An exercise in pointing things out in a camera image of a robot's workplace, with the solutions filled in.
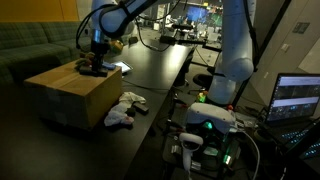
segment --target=desk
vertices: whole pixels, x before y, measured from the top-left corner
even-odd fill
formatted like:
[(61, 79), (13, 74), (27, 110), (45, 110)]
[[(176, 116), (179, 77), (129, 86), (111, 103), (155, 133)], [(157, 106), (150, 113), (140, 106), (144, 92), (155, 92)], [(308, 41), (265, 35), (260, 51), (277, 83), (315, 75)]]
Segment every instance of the desk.
[(124, 84), (124, 91), (145, 97), (149, 107), (148, 115), (137, 113), (132, 128), (111, 131), (100, 121), (90, 133), (51, 130), (36, 116), (25, 89), (0, 87), (0, 179), (123, 179), (188, 52), (175, 45), (158, 53), (138, 43), (108, 60), (125, 60), (134, 68), (127, 81), (167, 89)]

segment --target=small box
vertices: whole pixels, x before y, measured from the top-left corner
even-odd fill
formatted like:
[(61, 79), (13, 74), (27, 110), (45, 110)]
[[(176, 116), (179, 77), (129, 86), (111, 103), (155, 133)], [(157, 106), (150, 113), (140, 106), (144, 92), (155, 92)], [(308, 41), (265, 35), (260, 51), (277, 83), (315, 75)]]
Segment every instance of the small box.
[(107, 77), (80, 75), (70, 62), (24, 81), (40, 118), (91, 130), (122, 94), (117, 67)]

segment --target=black device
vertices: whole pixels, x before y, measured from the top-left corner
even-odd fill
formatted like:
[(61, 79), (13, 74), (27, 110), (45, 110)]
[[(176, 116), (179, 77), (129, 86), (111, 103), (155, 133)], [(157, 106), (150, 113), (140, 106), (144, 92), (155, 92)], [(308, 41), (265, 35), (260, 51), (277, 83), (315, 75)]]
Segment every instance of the black device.
[(143, 115), (146, 115), (149, 112), (149, 108), (146, 105), (141, 104), (140, 102), (133, 103), (132, 107), (134, 107), (137, 112), (139, 112)]
[(171, 27), (173, 29), (180, 29), (180, 30), (191, 30), (191, 29), (193, 29), (193, 26), (189, 25), (189, 24), (173, 24)]
[[(292, 150), (315, 128), (311, 119), (320, 99), (320, 74), (279, 73), (270, 100), (267, 117), (260, 127), (279, 142), (283, 147)], [(301, 158), (312, 158), (320, 153), (320, 136), (313, 137), (312, 145), (303, 147)]]

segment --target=cable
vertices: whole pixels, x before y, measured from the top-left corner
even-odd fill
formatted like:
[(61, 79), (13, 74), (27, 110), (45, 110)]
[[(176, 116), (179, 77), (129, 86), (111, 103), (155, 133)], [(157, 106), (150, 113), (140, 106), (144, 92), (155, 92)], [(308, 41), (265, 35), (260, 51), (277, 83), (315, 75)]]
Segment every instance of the cable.
[(150, 18), (145, 18), (145, 17), (142, 17), (142, 16), (138, 16), (138, 17), (141, 18), (141, 19), (144, 19), (144, 20), (148, 20), (148, 21), (158, 21), (158, 20), (161, 20), (161, 19), (165, 19), (169, 14), (171, 14), (173, 12), (173, 10), (177, 7), (179, 2), (180, 2), (180, 0), (178, 0), (178, 2), (173, 6), (173, 8), (165, 16), (163, 16), (161, 18), (150, 19)]
[(151, 50), (153, 50), (153, 51), (164, 52), (165, 50), (167, 50), (167, 49), (171, 46), (171, 45), (169, 44), (169, 45), (168, 45), (167, 47), (165, 47), (164, 49), (159, 50), (157, 47), (154, 47), (154, 46), (150, 46), (150, 45), (145, 44), (145, 43), (143, 42), (143, 40), (142, 40), (142, 37), (141, 37), (140, 26), (139, 26), (138, 20), (137, 20), (136, 18), (135, 18), (134, 20), (136, 21), (136, 24), (137, 24), (137, 29), (138, 29), (138, 34), (139, 34), (140, 41), (141, 41), (141, 43), (142, 43), (145, 47), (147, 47), (147, 48), (149, 48), (149, 49), (151, 49)]
[(132, 82), (129, 82), (129, 81), (126, 81), (124, 79), (122, 79), (123, 82), (126, 82), (126, 83), (129, 83), (133, 86), (136, 86), (136, 87), (139, 87), (139, 88), (142, 88), (142, 89), (148, 89), (148, 90), (159, 90), (159, 91), (169, 91), (170, 89), (161, 89), (161, 88), (151, 88), (151, 87), (145, 87), (145, 86), (141, 86), (141, 85), (137, 85), (137, 84), (134, 84)]
[(256, 170), (254, 172), (254, 175), (253, 175), (253, 178), (252, 180), (255, 180), (256, 177), (257, 177), (257, 173), (258, 173), (258, 170), (259, 170), (259, 164), (260, 164), (260, 151), (259, 151), (259, 148), (257, 146), (257, 144), (254, 142), (254, 140), (249, 136), (249, 134), (247, 134), (246, 132), (242, 131), (242, 130), (239, 130), (238, 132), (242, 132), (243, 134), (245, 134), (253, 143), (254, 147), (256, 148), (257, 150), (257, 165), (256, 165)]

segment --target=black cable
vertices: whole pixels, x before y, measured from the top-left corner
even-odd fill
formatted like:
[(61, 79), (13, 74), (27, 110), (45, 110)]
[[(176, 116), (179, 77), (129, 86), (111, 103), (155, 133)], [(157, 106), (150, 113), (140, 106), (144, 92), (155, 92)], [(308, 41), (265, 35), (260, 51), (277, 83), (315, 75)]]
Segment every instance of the black cable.
[(138, 84), (135, 84), (135, 83), (132, 83), (132, 82), (129, 82), (129, 81), (126, 81), (124, 79), (122, 79), (123, 82), (126, 82), (126, 83), (129, 83), (133, 86), (136, 86), (136, 87), (139, 87), (139, 88), (142, 88), (142, 89), (148, 89), (148, 90), (159, 90), (159, 91), (169, 91), (170, 89), (161, 89), (161, 88), (151, 88), (151, 87), (146, 87), (146, 86), (141, 86), (141, 85), (138, 85)]
[(141, 19), (144, 19), (144, 20), (148, 20), (148, 21), (158, 21), (158, 20), (161, 20), (161, 19), (165, 19), (169, 14), (171, 14), (173, 12), (173, 10), (177, 7), (179, 2), (180, 2), (180, 0), (178, 0), (178, 2), (173, 6), (173, 8), (165, 16), (163, 16), (161, 18), (150, 19), (150, 18), (145, 18), (145, 17), (142, 17), (142, 16), (138, 16), (138, 17), (141, 18)]
[(138, 24), (138, 20), (137, 20), (136, 18), (135, 18), (134, 20), (136, 21), (136, 24), (137, 24), (137, 29), (138, 29), (138, 34), (139, 34), (140, 41), (141, 41), (141, 43), (142, 43), (145, 47), (147, 47), (147, 48), (149, 48), (149, 49), (151, 49), (151, 50), (153, 50), (153, 51), (164, 52), (165, 50), (167, 50), (167, 49), (171, 46), (171, 45), (169, 44), (169, 45), (168, 45), (167, 47), (165, 47), (164, 49), (159, 50), (157, 47), (153, 47), (153, 46), (150, 46), (150, 45), (145, 44), (145, 43), (143, 42), (143, 40), (142, 40), (142, 37), (141, 37), (140, 26), (139, 26), (139, 24)]

